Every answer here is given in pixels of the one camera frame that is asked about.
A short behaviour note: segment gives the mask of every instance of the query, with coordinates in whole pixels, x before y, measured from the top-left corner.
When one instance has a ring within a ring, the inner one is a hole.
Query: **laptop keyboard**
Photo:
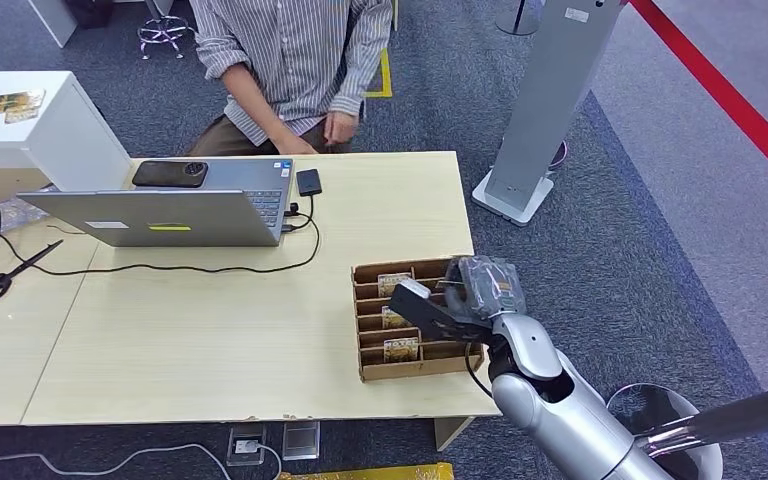
[[[246,192],[249,201],[267,227],[274,227],[281,207],[281,190],[254,190]]]

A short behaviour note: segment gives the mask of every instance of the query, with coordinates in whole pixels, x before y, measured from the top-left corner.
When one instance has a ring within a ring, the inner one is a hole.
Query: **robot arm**
[[[555,349],[540,322],[524,314],[513,266],[487,257],[462,257],[452,264],[448,309],[432,303],[431,291],[412,280],[396,287],[390,308],[429,338],[489,345],[493,400],[567,478],[672,478],[634,446],[634,436]]]

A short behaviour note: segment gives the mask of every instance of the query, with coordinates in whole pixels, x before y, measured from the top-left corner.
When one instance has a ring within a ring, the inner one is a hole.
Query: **white cable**
[[[278,460],[278,473],[275,474],[275,478],[273,478],[272,480],[278,480],[278,478],[281,477],[281,470],[284,468],[284,466],[281,465],[281,456],[278,455],[278,452],[273,450],[272,447],[268,447],[268,446],[266,446],[266,445],[264,445],[262,443],[258,443],[257,446],[258,446],[258,448],[262,448],[264,450],[269,450],[270,452],[272,452],[272,455],[275,455],[275,460]]]
[[[267,447],[265,445],[260,445],[260,447],[269,449],[269,450],[272,451],[272,453],[275,453],[275,450],[272,450],[271,448],[269,448],[269,447]],[[64,476],[65,475],[75,475],[75,476],[81,476],[81,477],[100,477],[102,475],[108,475],[108,474],[111,474],[111,473],[115,472],[116,470],[119,470],[120,468],[124,467],[126,463],[130,462],[134,457],[136,457],[138,455],[142,455],[144,453],[152,453],[152,452],[174,452],[174,451],[177,451],[177,450],[184,450],[185,448],[198,448],[199,450],[201,450],[204,453],[206,453],[214,462],[216,462],[216,465],[219,467],[219,470],[222,471],[222,475],[225,476],[225,480],[231,480],[231,476],[228,475],[228,471],[225,470],[225,466],[222,465],[222,462],[220,462],[219,459],[216,458],[216,456],[214,456],[212,453],[210,453],[210,450],[204,448],[203,445],[199,445],[198,443],[188,443],[186,445],[180,445],[180,446],[177,446],[177,447],[146,448],[146,449],[143,449],[143,450],[139,450],[139,451],[136,451],[136,452],[132,453],[131,455],[129,455],[128,458],[123,460],[122,463],[120,463],[119,465],[116,465],[115,467],[113,467],[113,468],[111,468],[109,470],[102,470],[100,472],[67,472],[67,471],[64,471],[64,470],[60,470],[59,468],[57,468],[54,465],[52,465],[51,462],[47,458],[45,458],[45,455],[43,455],[41,453],[18,453],[16,455],[4,455],[3,457],[0,457],[0,462],[4,461],[4,460],[17,460],[17,459],[20,459],[20,458],[39,458],[40,460],[42,460],[42,463],[44,463],[45,466],[48,467],[49,470],[51,470],[52,472],[54,472],[54,473],[56,473],[58,475],[64,475]],[[279,467],[281,466],[281,459],[280,458],[278,459],[278,466]]]

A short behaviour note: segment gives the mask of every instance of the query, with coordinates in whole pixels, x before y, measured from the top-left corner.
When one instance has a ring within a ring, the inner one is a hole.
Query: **white box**
[[[0,95],[36,89],[37,118],[0,114],[0,168],[39,168],[62,191],[119,190],[131,159],[72,72],[0,72]]]

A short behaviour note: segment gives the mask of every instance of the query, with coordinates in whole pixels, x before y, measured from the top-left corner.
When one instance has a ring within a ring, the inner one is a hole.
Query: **person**
[[[364,93],[387,46],[390,0],[190,0],[205,78],[225,113],[191,156],[350,150]]]

